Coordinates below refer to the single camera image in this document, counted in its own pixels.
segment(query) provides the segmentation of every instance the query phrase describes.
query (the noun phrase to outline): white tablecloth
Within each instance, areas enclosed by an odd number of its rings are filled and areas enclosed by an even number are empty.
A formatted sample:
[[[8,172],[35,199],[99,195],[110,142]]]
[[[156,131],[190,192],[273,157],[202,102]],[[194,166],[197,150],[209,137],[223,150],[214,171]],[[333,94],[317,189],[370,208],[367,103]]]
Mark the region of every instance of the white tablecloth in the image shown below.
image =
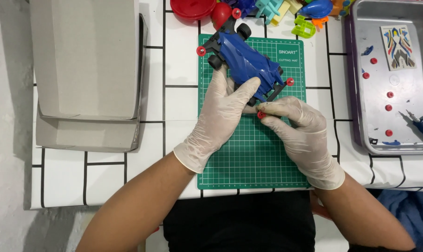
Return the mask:
[[[130,153],[98,153],[36,146],[38,95],[34,87],[32,209],[103,204],[126,181],[171,152],[194,128],[197,36],[199,32],[215,32],[210,19],[181,21],[172,13],[169,0],[166,4],[163,0],[140,0],[140,11],[149,27],[140,147]],[[291,34],[293,21],[288,12],[277,27],[264,26],[264,19],[255,17],[238,20],[237,25],[247,23],[253,37],[296,39]],[[423,156],[372,156],[352,140],[343,23],[332,17],[323,29],[303,41],[307,101],[327,118],[328,149],[333,157],[365,187],[423,191]],[[201,191],[194,178],[180,198],[271,191]]]

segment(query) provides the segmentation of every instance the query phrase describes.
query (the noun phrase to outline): metal tray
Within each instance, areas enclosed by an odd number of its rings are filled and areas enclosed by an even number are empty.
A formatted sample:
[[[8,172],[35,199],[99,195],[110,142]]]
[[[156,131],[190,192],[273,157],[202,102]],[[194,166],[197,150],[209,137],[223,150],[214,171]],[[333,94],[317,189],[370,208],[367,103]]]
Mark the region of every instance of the metal tray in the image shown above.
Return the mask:
[[[398,24],[408,27],[416,69],[389,71],[380,27]],[[423,1],[358,0],[345,19],[345,39],[355,142],[375,155],[423,154],[423,135],[406,113],[423,116]],[[361,56],[371,45],[371,54]],[[377,64],[370,63],[372,57]],[[362,69],[370,78],[362,77]],[[391,137],[385,134],[389,129]],[[401,145],[382,143],[394,140]]]

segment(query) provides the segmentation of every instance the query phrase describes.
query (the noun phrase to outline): black wheel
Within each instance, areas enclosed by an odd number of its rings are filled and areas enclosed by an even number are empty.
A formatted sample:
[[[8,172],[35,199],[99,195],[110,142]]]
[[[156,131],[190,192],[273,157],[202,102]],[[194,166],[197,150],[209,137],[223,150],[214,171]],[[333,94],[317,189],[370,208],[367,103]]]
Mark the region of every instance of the black wheel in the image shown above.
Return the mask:
[[[219,59],[219,57],[217,57],[216,55],[210,55],[210,57],[208,57],[208,63],[210,64],[210,66],[215,69],[218,70],[219,68],[221,68],[222,66],[222,62]]]
[[[281,68],[281,66],[278,66],[278,72],[280,73],[280,75],[283,74],[283,68]]]
[[[237,34],[243,39],[246,40],[252,35],[252,30],[250,27],[244,23],[238,26]]]
[[[255,97],[250,98],[250,100],[248,101],[247,105],[253,107],[255,106],[255,104],[257,103],[257,99]]]

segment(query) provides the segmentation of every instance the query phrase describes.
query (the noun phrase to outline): person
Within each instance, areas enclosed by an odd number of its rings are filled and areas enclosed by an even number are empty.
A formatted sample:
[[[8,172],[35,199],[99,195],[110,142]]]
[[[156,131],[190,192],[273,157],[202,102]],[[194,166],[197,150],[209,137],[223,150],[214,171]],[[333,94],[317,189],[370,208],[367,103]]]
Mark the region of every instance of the person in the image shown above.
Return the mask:
[[[177,200],[210,155],[233,134],[260,85],[249,79],[233,92],[225,66],[215,70],[191,134],[120,188],[87,226],[77,252],[135,251],[158,225],[170,251],[314,251],[315,224],[307,191]],[[284,142],[286,154],[348,240],[349,251],[412,251],[400,222],[329,154],[326,119],[293,96],[259,104],[261,122]],[[287,117],[292,128],[275,116]]]

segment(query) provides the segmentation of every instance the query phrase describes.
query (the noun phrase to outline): grid lines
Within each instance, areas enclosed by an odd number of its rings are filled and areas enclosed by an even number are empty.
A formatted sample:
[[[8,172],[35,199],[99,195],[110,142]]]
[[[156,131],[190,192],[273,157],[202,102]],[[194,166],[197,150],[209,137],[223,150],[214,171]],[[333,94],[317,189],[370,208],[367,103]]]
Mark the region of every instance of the grid lines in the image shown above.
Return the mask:
[[[199,44],[205,43],[209,37],[211,35],[200,34]],[[283,81],[294,78],[294,85],[286,86],[278,98],[293,95],[306,101],[301,41],[249,38],[246,43],[280,63],[284,70]],[[213,75],[213,68],[207,62],[211,54],[199,57],[198,114]],[[231,138],[209,158],[203,174],[198,175],[197,186],[198,189],[244,189],[308,187],[309,184],[287,157],[278,136],[256,115],[243,115]]]

